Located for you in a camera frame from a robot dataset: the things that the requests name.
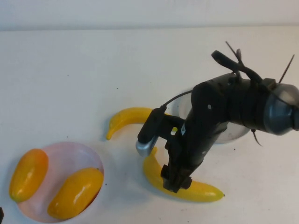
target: bowl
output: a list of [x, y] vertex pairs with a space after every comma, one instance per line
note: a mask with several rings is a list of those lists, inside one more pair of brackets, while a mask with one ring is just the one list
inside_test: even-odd
[[49, 158], [47, 174], [36, 193], [30, 199], [18, 203], [17, 206], [25, 216], [35, 221], [58, 223], [64, 220], [49, 216], [47, 208], [65, 180], [72, 173], [83, 168], [95, 167], [102, 173], [104, 173], [104, 168], [99, 155], [91, 148], [80, 143], [59, 142], [42, 150]]

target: white wall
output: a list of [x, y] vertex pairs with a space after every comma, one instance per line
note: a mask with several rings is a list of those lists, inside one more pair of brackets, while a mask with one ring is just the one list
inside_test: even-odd
[[298, 0], [0, 0], [0, 30], [299, 24]]

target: white table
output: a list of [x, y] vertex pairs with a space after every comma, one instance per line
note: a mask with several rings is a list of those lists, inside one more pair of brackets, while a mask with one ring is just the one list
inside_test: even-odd
[[[107, 183], [87, 212], [65, 223], [299, 223], [295, 131], [282, 137], [258, 132], [264, 147], [251, 134], [213, 146], [193, 177], [225, 193], [214, 203], [173, 199], [147, 183], [135, 150], [140, 125], [104, 140], [117, 111], [158, 107], [228, 72], [210, 56], [217, 49], [233, 57], [226, 40], [262, 77], [279, 79], [291, 55], [299, 55], [299, 27], [0, 32], [3, 223], [34, 223], [10, 200], [10, 178], [23, 153], [59, 141], [93, 147]], [[284, 82], [299, 86], [298, 71], [295, 57]], [[164, 142], [157, 145], [162, 150]], [[100, 201], [105, 208], [97, 210]]]

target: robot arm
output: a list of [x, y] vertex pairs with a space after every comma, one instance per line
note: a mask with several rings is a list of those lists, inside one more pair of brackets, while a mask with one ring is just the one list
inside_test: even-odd
[[[138, 134], [140, 155], [149, 155], [158, 137], [167, 140], [169, 161], [161, 171], [163, 187], [172, 192], [191, 185], [191, 173], [226, 130], [228, 122], [282, 135], [299, 129], [299, 90], [292, 85], [262, 80], [258, 74], [216, 51], [215, 60], [234, 73], [195, 86], [186, 120], [165, 115], [166, 105], [154, 109]], [[238, 71], [250, 79], [242, 79]], [[177, 132], [171, 135], [172, 129]]]

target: plastic banana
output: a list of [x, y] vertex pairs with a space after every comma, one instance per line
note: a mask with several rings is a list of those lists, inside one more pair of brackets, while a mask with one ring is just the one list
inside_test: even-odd
[[143, 172], [147, 180], [158, 190], [178, 198], [195, 202], [213, 202], [220, 200], [224, 194], [218, 188], [201, 182], [192, 181], [190, 188], [187, 190], [180, 189], [177, 193], [170, 192], [163, 188], [163, 180], [160, 176], [161, 167], [158, 164], [155, 154], [155, 147], [151, 154], [143, 161]]
[[131, 107], [115, 114], [109, 123], [109, 130], [106, 139], [110, 140], [112, 135], [129, 124], [144, 124], [152, 109], [145, 107]]

